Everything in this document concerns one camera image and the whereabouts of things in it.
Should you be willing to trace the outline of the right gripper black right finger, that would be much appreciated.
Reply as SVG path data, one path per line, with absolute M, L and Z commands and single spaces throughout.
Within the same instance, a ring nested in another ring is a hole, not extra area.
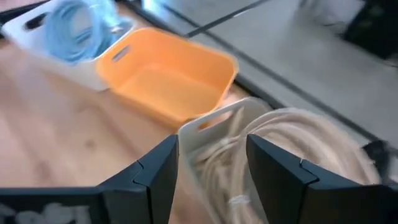
M 255 134 L 247 159 L 269 223 L 397 223 L 397 184 L 358 184 Z

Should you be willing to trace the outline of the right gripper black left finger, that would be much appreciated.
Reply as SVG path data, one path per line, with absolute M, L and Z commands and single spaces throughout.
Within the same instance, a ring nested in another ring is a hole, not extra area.
M 1 223 L 168 223 L 178 156 L 173 134 L 97 186 L 2 188 Z

